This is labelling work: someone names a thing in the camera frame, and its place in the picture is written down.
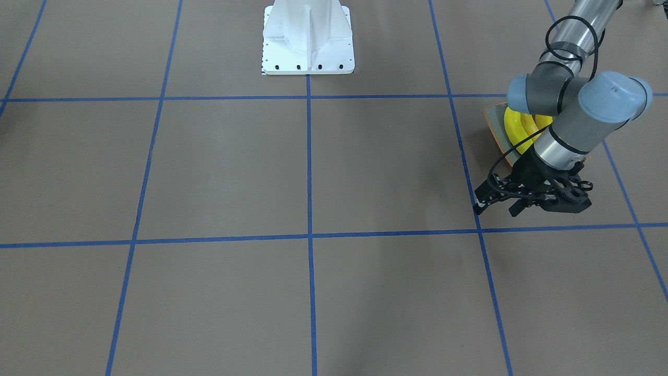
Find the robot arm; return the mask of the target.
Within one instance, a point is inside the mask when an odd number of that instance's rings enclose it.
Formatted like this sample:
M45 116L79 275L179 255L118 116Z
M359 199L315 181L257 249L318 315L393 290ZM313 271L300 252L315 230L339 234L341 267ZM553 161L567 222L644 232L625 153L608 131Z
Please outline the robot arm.
M577 214L591 206L592 183L580 178L589 153L613 131L644 114L653 100L641 78L614 71L580 76L587 58L598 58L604 31L621 1L577 1L551 25L533 72L511 81L506 103L486 109L486 121L511 172L491 168L474 191L473 209L513 199L511 216L536 206Z

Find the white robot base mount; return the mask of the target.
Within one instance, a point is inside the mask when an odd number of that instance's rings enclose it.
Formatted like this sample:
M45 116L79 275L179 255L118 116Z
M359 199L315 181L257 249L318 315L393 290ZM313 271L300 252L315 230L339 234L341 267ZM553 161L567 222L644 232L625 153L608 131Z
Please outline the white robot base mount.
M339 1L275 1L265 7L261 72L346 75L355 71L349 7Z

